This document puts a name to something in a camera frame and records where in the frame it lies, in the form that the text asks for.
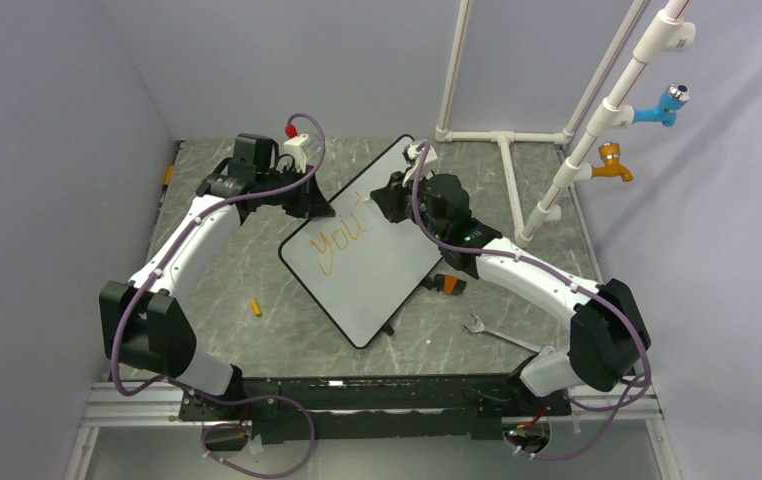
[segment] white pipe frame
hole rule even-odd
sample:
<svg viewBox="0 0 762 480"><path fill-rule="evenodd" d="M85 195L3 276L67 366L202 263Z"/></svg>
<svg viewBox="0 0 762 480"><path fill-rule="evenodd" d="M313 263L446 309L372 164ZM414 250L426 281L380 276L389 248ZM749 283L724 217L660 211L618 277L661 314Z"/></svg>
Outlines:
<svg viewBox="0 0 762 480"><path fill-rule="evenodd" d="M561 132L557 133L520 133L520 132L506 132L506 131L490 131L490 132L455 132L448 128L449 117L451 116L452 101L454 100L455 90L457 88L457 80L460 72L461 57L463 55L463 45L466 40L466 33L469 26L469 19L472 13L472 1L461 0L460 8L458 10L458 20L455 25L455 36L452 41L452 53L449 60L449 69L446 74L446 84L443 90L443 101L440 107L440 118L437 121L437 128L435 130L434 138L439 142L455 142L455 141L469 141L469 142L494 142L499 145L499 150L502 154L502 166L505 170L505 181L508 186L508 197L510 200L511 214L514 220L514 237L517 242L521 242L527 245L523 237L523 231L525 224L522 216L522 207L519 202L519 192L517 190L516 176L513 171L513 162L510 154L509 144L512 142L543 142L552 143L555 145L567 145L572 140L575 128L578 126L580 119L584 116L587 110L590 108L590 104L596 92L604 82L605 76L610 71L619 53L622 51L628 36L631 34L632 29L637 23L640 14L646 7L649 0L634 0L628 11L625 14L622 22L620 23L617 32L614 34L614 38L611 40L608 49L605 51L605 55L599 62L599 66L596 72L593 74L593 78L587 85L584 94L579 100L575 111L572 114L566 127ZM583 168L583 172L580 177L583 177L586 172L589 172L590 168ZM557 207L550 210L545 217L550 221L557 221L560 219L560 210Z"/></svg>
<svg viewBox="0 0 762 480"><path fill-rule="evenodd" d="M631 60L611 89L611 93L602 100L602 104L587 122L584 135L558 169L546 195L531 211L522 235L517 238L521 247L526 247L531 242L534 233L552 214L551 209L558 195L576 178L584 177L581 173L582 162L596 140L612 126L625 123L627 109L623 108L623 102L646 66L655 61L661 52L683 50L693 42L696 33L695 26L681 20L681 15L689 3L690 0L669 0L646 28L643 37L637 42L632 52Z"/></svg>

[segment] whiteboard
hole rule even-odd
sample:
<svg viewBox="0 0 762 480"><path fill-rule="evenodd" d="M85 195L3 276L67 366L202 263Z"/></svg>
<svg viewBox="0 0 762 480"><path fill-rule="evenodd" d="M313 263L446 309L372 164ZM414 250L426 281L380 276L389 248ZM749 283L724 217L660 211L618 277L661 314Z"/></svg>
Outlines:
<svg viewBox="0 0 762 480"><path fill-rule="evenodd" d="M369 192L408 168L399 137L331 199L335 217L308 220L278 256L356 348L363 348L440 261L413 222L393 224Z"/></svg>

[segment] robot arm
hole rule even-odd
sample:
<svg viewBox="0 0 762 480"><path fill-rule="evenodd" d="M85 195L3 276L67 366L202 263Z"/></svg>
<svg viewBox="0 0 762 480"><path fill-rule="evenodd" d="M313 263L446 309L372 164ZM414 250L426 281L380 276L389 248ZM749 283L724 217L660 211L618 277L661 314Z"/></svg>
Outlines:
<svg viewBox="0 0 762 480"><path fill-rule="evenodd" d="M405 158L415 162L415 152L413 146L409 147L404 152ZM426 159L430 158L436 158L436 154L427 152ZM414 171L415 168L396 172L385 187L370 193L370 198L393 223L414 220L411 207ZM622 282L614 279L598 285L524 252L499 231L472 217L469 195L454 175L433 175L420 181L417 194L420 218L427 229L440 242L459 247L441 249L446 263L525 298L570 332L568 347L543 349L512 374L527 394L545 397L577 385L610 391L638 360L637 348L619 319L579 293L581 288L617 306L640 334L645 348L649 348L640 312L631 291ZM497 252L506 252L512 258Z"/></svg>
<svg viewBox="0 0 762 480"><path fill-rule="evenodd" d="M242 371L199 348L183 307L213 255L259 206L278 205L297 218L334 215L315 178L279 195L219 206L227 198L272 191L299 180L310 156L310 144L306 135L288 141L285 147L296 164L279 170L277 160L272 164L273 151L278 158L274 140L237 136L232 158L223 160L202 181L181 225L154 258L127 283L108 282L101 291L102 333L108 358L123 312L155 273L157 279L142 293L135 315L128 320L120 348L121 363L174 378L226 400L243 398ZM213 211L201 218L201 212L209 209ZM184 241L175 246L182 236ZM157 269L163 259L163 267Z"/></svg>

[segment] white wall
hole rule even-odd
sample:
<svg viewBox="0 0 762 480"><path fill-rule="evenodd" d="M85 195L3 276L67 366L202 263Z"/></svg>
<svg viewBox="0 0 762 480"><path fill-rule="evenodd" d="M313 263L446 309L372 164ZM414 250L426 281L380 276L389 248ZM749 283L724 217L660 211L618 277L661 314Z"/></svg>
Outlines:
<svg viewBox="0 0 762 480"><path fill-rule="evenodd" d="M102 0L177 138L432 133L454 0Z"/></svg>
<svg viewBox="0 0 762 480"><path fill-rule="evenodd" d="M0 479L63 475L171 148L92 0L0 0Z"/></svg>
<svg viewBox="0 0 762 480"><path fill-rule="evenodd" d="M560 132L632 0L472 0L449 127Z"/></svg>
<svg viewBox="0 0 762 480"><path fill-rule="evenodd" d="M178 138L433 135L458 0L102 0ZM560 131L631 0L473 0L450 126Z"/></svg>
<svg viewBox="0 0 762 480"><path fill-rule="evenodd" d="M694 46L647 68L627 102L654 105L673 81L692 100L672 129L603 138L635 180L583 184L581 200L604 273L644 311L685 478L762 478L762 2L696 1L685 18Z"/></svg>

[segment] orange faucet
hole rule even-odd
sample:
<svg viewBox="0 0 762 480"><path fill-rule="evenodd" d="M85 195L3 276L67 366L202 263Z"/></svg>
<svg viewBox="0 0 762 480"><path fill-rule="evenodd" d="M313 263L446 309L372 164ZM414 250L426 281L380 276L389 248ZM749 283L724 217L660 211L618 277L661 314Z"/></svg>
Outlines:
<svg viewBox="0 0 762 480"><path fill-rule="evenodd" d="M634 179L631 172L619 163L620 148L619 143L603 143L599 147L599 158L605 162L604 167L593 167L594 177L616 177L622 178L623 182L630 182Z"/></svg>

